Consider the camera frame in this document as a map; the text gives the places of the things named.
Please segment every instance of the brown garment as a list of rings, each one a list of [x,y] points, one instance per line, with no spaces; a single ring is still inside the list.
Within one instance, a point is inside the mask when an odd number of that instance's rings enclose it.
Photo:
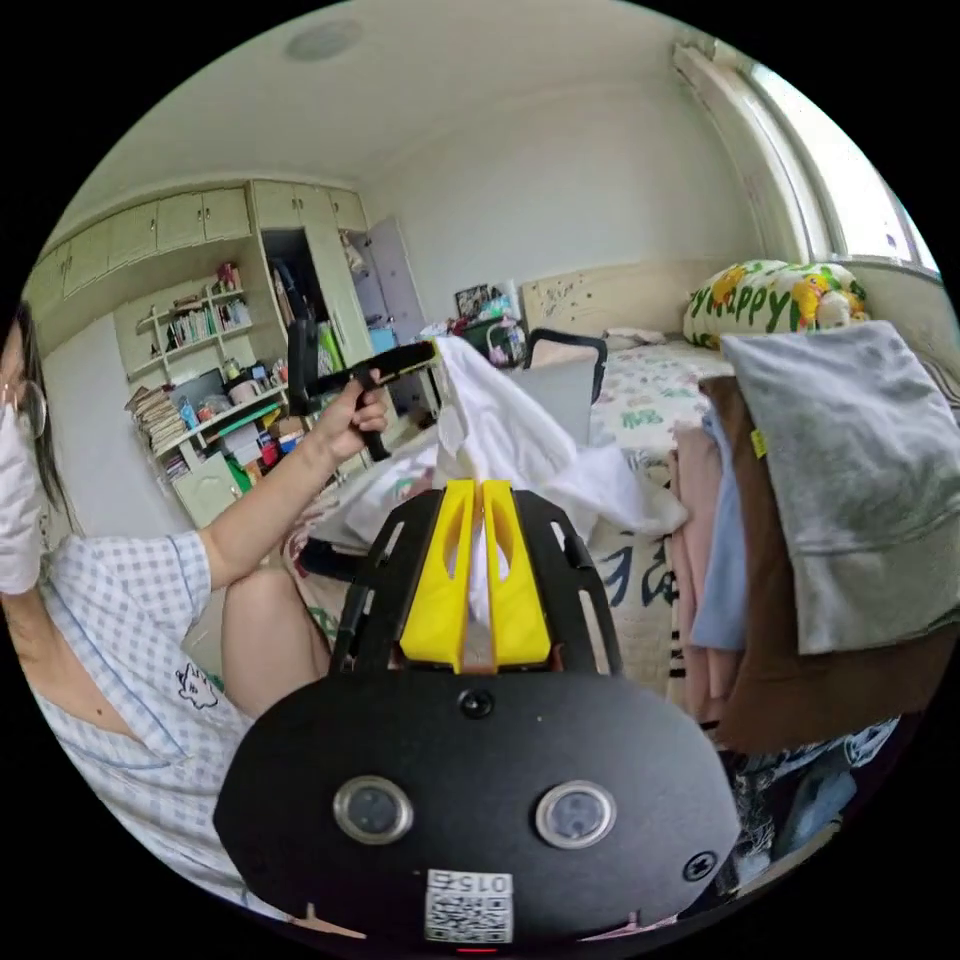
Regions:
[[[700,389],[730,442],[747,555],[746,651],[717,741],[742,753],[775,753],[925,709],[957,625],[890,647],[801,656],[793,565],[767,464],[750,439],[750,411],[735,377],[704,380]]]

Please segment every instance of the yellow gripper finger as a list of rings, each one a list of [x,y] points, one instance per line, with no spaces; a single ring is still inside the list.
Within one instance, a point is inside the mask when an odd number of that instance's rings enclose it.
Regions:
[[[498,669],[538,666],[550,656],[550,634],[507,481],[487,480],[483,484],[483,523],[494,663]],[[498,547],[507,564],[502,579]]]
[[[400,637],[400,649],[408,660],[449,664],[454,673],[460,673],[467,634],[475,500],[472,480],[447,484]]]

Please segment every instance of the cartoon print on shirt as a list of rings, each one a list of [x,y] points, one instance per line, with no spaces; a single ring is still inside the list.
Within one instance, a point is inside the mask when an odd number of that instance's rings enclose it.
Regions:
[[[220,702],[213,684],[195,664],[188,662],[183,670],[177,670],[177,680],[180,681],[180,696],[198,710],[215,707]]]

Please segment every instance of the woman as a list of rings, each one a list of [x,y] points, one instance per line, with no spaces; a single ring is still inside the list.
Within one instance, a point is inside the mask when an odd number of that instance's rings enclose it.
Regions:
[[[199,886],[279,917],[246,890],[211,816],[252,719],[323,676],[328,651],[290,577],[260,562],[363,449],[361,432],[384,429],[382,398],[363,394],[358,409],[351,383],[292,454],[200,531],[71,536],[41,564],[41,489],[54,506],[65,498],[25,303],[0,322],[0,345],[0,603],[37,703],[144,846]],[[226,696],[181,647],[223,588]]]

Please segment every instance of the ceiling light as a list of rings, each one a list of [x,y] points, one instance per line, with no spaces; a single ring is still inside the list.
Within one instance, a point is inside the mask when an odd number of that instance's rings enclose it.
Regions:
[[[300,63],[330,60],[356,46],[363,30],[356,20],[333,20],[298,33],[288,44],[286,55]]]

